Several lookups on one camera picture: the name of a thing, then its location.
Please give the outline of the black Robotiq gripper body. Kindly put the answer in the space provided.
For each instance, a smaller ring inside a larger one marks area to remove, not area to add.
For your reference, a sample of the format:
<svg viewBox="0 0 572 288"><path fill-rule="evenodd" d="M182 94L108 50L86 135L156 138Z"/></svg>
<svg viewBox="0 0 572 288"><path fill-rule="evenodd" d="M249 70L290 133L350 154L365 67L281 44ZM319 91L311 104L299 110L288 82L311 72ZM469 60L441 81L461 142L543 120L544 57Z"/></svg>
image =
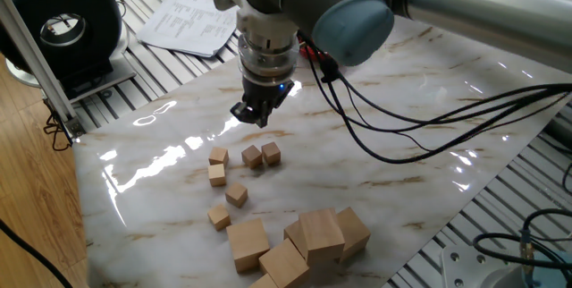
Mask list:
<svg viewBox="0 0 572 288"><path fill-rule="evenodd" d="M249 106L260 106L266 102L269 106L280 106L294 87L292 80L286 80L273 86L263 86L246 78L242 80L244 94L242 100Z"/></svg>

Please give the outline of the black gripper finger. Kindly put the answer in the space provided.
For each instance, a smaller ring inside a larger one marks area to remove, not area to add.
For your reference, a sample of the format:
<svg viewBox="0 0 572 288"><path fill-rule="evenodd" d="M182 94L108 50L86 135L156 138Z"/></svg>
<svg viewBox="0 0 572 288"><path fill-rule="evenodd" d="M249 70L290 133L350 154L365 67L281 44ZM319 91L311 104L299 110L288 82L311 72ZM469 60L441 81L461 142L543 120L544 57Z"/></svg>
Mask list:
<svg viewBox="0 0 572 288"><path fill-rule="evenodd" d="M271 103L264 101L261 102L257 109L256 125L259 128L264 128L268 124L268 118L272 113L273 106Z"/></svg>
<svg viewBox="0 0 572 288"><path fill-rule="evenodd" d="M257 112L246 102L236 103L230 110L231 114L242 123L256 123Z"/></svg>

